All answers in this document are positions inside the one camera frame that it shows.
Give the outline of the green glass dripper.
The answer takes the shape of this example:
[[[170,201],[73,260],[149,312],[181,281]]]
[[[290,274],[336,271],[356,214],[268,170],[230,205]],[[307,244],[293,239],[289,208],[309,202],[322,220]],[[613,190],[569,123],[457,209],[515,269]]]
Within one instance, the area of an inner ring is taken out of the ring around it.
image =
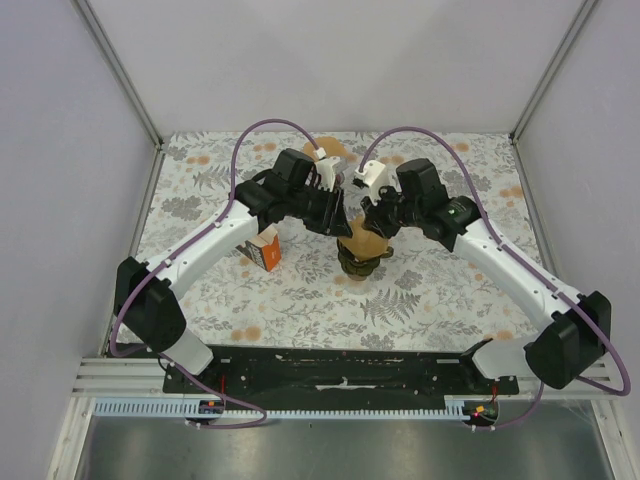
[[[358,277],[360,279],[367,278],[373,274],[373,272],[379,267],[382,259],[391,258],[394,254],[394,249],[388,246],[386,250],[377,256],[374,256],[366,260],[358,260],[356,256],[344,246],[344,244],[337,240],[338,248],[338,261],[342,268],[342,271],[350,277]]]

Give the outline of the orange coffee filter box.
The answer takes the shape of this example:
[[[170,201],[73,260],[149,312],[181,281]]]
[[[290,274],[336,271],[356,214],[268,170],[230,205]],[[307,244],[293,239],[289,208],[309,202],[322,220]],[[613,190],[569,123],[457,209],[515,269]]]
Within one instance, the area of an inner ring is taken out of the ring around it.
[[[266,272],[271,272],[281,260],[279,236],[274,225],[238,245],[236,249]]]

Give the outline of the brown paper coffee filter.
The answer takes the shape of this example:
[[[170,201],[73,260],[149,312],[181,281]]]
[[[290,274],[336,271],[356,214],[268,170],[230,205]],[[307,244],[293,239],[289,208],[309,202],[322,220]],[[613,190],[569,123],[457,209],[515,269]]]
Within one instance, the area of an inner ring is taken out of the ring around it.
[[[323,136],[315,138],[316,145],[311,142],[307,142],[302,151],[311,157],[314,161],[320,160],[320,157],[316,154],[318,149],[322,149],[326,157],[347,157],[348,152],[345,146],[335,137]]]

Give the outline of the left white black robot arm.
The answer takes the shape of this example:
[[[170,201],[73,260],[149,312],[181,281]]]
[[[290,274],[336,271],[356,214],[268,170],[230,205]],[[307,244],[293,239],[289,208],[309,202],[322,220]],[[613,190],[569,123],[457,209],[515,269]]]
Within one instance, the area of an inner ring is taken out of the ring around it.
[[[114,313],[152,352],[186,369],[198,392],[219,384],[213,353],[186,324],[180,299],[208,269],[229,252],[287,217],[314,233],[352,234],[341,187],[346,169],[341,157],[318,161],[293,149],[275,164],[236,186],[222,211],[163,253],[133,257],[118,267]]]

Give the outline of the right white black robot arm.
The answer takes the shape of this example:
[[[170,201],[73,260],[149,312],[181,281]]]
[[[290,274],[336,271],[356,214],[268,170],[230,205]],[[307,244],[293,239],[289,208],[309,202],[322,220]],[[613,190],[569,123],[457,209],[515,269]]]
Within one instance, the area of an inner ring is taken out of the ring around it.
[[[471,360],[457,371],[465,391],[481,393],[494,379],[526,374],[561,390],[604,355],[603,339],[593,329],[610,335],[610,301],[598,291],[585,295],[533,263],[484,221],[474,200],[449,197],[429,160],[412,160],[396,173],[369,161],[354,183],[368,190],[361,202],[365,229],[387,239],[403,227],[420,229],[478,267],[536,328],[528,337],[483,341],[468,350]]]

